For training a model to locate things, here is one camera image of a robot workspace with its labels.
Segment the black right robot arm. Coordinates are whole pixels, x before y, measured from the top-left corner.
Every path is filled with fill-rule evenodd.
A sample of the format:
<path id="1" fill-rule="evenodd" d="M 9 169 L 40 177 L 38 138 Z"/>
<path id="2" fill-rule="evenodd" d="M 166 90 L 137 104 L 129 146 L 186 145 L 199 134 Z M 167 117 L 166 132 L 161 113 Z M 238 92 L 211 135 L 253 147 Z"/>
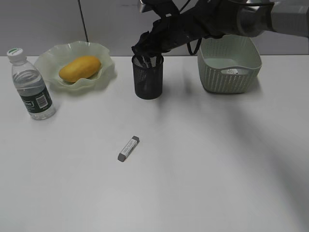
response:
<path id="1" fill-rule="evenodd" d="M 199 0 L 185 12 L 171 0 L 142 0 L 141 5 L 160 19 L 132 47 L 136 56 L 154 57 L 184 44 L 195 55 L 202 39 L 225 35 L 256 37 L 272 31 L 309 36 L 307 0 Z"/>

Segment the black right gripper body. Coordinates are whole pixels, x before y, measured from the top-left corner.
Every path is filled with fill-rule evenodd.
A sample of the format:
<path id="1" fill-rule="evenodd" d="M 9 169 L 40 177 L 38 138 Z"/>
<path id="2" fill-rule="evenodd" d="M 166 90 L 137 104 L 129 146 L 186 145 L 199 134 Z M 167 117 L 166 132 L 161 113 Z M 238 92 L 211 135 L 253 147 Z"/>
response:
<path id="1" fill-rule="evenodd" d="M 173 15 L 153 23 L 151 31 L 132 46 L 137 56 L 153 57 L 203 37 L 203 27 L 192 15 Z"/>

